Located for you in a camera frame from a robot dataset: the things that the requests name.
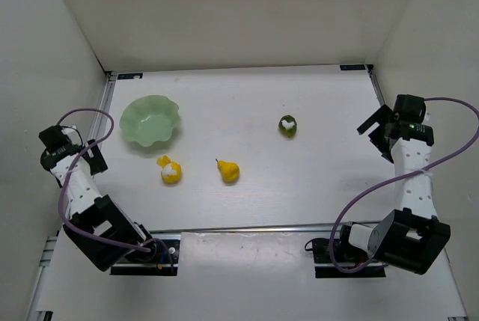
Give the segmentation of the yellow peeled fake lemon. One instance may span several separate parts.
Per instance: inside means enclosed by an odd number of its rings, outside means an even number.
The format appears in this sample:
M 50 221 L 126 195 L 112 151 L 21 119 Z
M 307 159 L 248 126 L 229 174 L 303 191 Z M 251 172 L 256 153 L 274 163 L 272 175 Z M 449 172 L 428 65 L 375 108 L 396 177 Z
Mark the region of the yellow peeled fake lemon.
M 183 174 L 180 164 L 172 161 L 166 155 L 160 156 L 156 163 L 162 169 L 160 175 L 163 183 L 174 185 L 180 182 Z

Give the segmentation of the green peeled fake lime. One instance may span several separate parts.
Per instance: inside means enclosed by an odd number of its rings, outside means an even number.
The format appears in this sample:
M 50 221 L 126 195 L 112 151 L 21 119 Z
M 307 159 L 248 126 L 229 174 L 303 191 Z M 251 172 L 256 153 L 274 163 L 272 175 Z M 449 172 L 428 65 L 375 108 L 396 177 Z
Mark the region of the green peeled fake lime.
M 278 122 L 278 129 L 283 136 L 293 138 L 297 132 L 296 119 L 291 115 L 283 116 Z

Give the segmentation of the yellow fake pear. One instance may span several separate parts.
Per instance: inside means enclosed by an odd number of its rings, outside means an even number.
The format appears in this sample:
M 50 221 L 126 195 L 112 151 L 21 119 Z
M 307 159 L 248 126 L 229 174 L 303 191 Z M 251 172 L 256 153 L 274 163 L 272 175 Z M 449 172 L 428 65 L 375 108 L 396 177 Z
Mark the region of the yellow fake pear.
M 216 164 L 225 184 L 234 184 L 240 178 L 240 167 L 237 163 L 217 159 Z

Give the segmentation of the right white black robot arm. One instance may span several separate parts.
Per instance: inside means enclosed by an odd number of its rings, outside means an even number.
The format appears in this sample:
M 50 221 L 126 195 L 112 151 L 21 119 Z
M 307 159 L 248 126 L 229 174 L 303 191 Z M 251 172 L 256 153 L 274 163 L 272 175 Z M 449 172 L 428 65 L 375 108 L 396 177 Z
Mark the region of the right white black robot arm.
M 425 101 L 397 97 L 393 108 L 382 106 L 359 128 L 382 156 L 393 163 L 395 209 L 377 226 L 350 222 L 340 231 L 333 251 L 361 252 L 369 261 L 385 263 L 418 275 L 431 267 L 451 237 L 451 229 L 437 218 L 432 181 L 426 168 L 434 144 L 433 129 L 424 125 Z

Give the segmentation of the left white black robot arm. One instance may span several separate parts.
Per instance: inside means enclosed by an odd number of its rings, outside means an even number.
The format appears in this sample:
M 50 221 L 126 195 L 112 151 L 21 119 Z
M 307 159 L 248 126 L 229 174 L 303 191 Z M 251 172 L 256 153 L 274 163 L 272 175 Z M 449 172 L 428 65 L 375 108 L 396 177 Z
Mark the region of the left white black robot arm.
M 60 187 L 64 186 L 70 164 L 75 156 L 85 149 L 74 144 L 67 135 L 44 136 L 39 139 L 45 145 L 40 156 L 42 167 L 54 175 Z M 65 201 L 70 206 L 68 221 L 88 234 L 100 229 L 100 236 L 131 245 L 140 245 L 152 236 L 143 226 L 133 222 L 108 196 L 101 195 L 93 181 L 93 176 L 108 169 L 98 146 L 85 153 L 74 165 L 66 188 Z M 115 265 L 120 259 L 130 262 L 149 262 L 155 256 L 155 242 L 146 245 L 147 252 L 119 248 L 96 239 L 83 236 L 68 226 L 64 232 L 78 249 L 102 272 Z

